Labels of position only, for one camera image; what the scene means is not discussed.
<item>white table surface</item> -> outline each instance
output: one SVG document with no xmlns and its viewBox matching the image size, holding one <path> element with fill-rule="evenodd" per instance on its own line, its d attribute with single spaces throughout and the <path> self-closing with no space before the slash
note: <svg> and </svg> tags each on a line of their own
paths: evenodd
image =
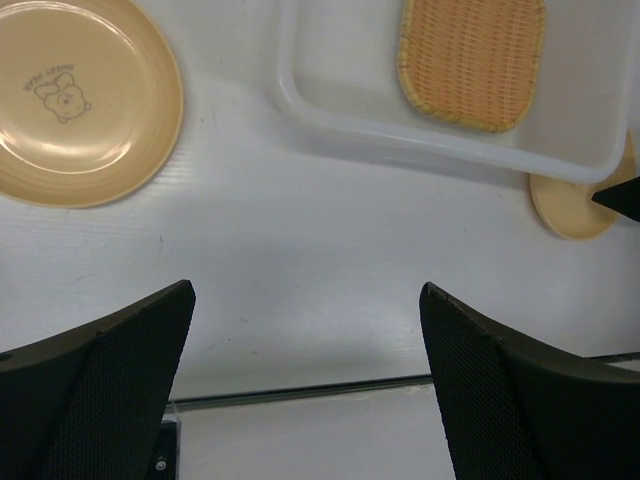
<svg viewBox="0 0 640 480">
<path fill-rule="evenodd" d="M 0 351 L 181 278 L 198 301 L 173 397 L 426 373 L 427 280 L 571 352 L 640 350 L 640 228 L 564 241 L 537 220 L 523 174 L 317 148 L 273 105 L 276 1 L 140 2 L 184 72 L 180 142 L 106 207 L 0 199 Z"/>
<path fill-rule="evenodd" d="M 188 480 L 454 480 L 433 386 L 180 414 Z"/>
</svg>

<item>cartoon bear print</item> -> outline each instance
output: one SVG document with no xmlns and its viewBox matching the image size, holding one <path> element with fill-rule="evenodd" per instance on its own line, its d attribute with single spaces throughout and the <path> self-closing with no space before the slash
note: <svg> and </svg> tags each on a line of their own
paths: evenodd
<svg viewBox="0 0 640 480">
<path fill-rule="evenodd" d="M 91 110 L 91 104 L 84 99 L 82 90 L 76 86 L 70 73 L 63 73 L 36 87 L 35 93 L 44 101 L 47 110 L 56 114 L 60 123 L 67 123 Z"/>
</svg>

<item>round beige dish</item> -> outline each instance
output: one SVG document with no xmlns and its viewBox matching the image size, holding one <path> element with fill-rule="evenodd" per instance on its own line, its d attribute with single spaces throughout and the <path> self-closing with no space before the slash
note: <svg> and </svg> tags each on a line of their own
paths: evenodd
<svg viewBox="0 0 640 480">
<path fill-rule="evenodd" d="M 144 184 L 183 114 L 162 34 L 129 0 L 0 0 L 0 192 L 77 208 Z"/>
<path fill-rule="evenodd" d="M 622 161 L 609 178 L 595 185 L 577 185 L 531 175 L 533 203 L 542 220 L 558 235 L 571 240 L 593 238 L 611 227 L 618 214 L 592 202 L 591 197 L 599 190 L 631 180 L 635 165 L 633 140 L 628 134 Z"/>
</svg>

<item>white plastic tray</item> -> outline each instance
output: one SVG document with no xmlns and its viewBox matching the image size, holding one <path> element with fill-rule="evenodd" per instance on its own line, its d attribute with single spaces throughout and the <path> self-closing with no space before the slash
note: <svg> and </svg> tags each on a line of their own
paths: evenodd
<svg viewBox="0 0 640 480">
<path fill-rule="evenodd" d="M 414 156 L 432 152 L 579 183 L 602 180 L 619 162 L 638 0 L 547 0 L 534 105 L 503 134 L 432 120 L 407 103 L 395 69 L 401 0 L 281 1 L 278 106 L 328 139 L 408 147 Z"/>
</svg>

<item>white tabletop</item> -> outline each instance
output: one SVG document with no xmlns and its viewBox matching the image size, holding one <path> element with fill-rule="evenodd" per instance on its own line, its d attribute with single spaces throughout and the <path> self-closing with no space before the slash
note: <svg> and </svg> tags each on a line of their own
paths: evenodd
<svg viewBox="0 0 640 480">
<path fill-rule="evenodd" d="M 276 1 L 140 2 L 184 72 L 179 145 L 106 207 L 0 199 L 0 351 L 181 278 L 198 301 L 174 397 L 426 373 L 427 280 L 571 352 L 640 350 L 640 228 L 564 241 L 523 174 L 318 148 L 273 106 Z"/>
</svg>

